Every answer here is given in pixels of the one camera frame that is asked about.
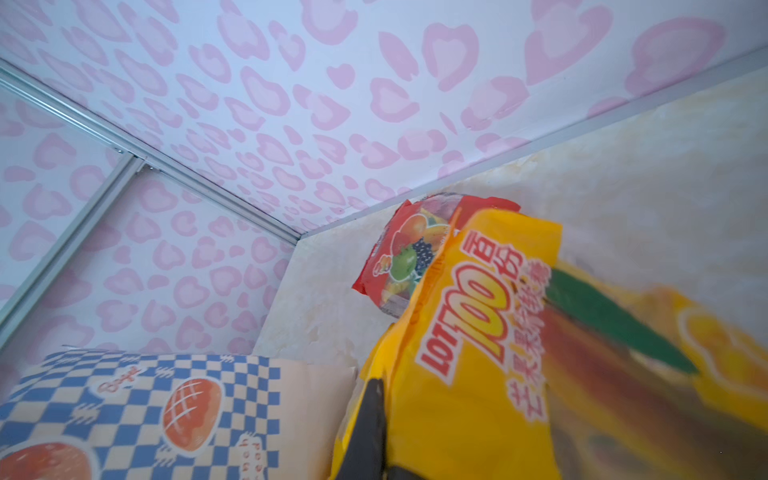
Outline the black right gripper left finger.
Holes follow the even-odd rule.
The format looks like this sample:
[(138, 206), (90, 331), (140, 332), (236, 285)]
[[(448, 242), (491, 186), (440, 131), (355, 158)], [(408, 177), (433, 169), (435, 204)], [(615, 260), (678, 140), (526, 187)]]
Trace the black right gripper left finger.
[(386, 416), (381, 379), (367, 382), (347, 450), (335, 479), (379, 480), (386, 462)]

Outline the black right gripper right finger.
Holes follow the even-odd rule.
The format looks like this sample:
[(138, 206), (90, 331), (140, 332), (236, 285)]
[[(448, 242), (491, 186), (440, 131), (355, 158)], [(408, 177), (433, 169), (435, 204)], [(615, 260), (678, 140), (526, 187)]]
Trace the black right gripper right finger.
[(387, 469), (387, 480), (424, 480), (423, 477), (400, 466), (392, 466)]

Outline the yellow candy snack bag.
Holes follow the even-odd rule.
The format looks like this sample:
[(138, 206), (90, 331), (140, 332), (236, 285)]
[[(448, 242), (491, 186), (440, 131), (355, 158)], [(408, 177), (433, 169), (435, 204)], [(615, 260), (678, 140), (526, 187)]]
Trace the yellow candy snack bag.
[(381, 337), (386, 462), (424, 479), (763, 479), (767, 353), (670, 288), (561, 262), (559, 224), (477, 211)]

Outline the red gummy snack bag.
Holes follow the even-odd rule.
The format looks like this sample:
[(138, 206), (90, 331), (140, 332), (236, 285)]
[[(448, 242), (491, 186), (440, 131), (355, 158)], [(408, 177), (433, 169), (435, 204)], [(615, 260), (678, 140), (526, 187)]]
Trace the red gummy snack bag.
[(400, 317), (447, 238), (488, 208), (521, 210), (507, 199), (457, 193), (405, 201), (385, 225), (352, 288), (382, 312)]

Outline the blue checkered paper bag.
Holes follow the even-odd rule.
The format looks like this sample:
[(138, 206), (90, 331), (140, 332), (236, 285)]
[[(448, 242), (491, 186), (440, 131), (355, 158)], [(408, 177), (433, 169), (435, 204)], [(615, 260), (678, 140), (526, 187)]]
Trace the blue checkered paper bag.
[(325, 479), (351, 367), (68, 350), (1, 407), (5, 479)]

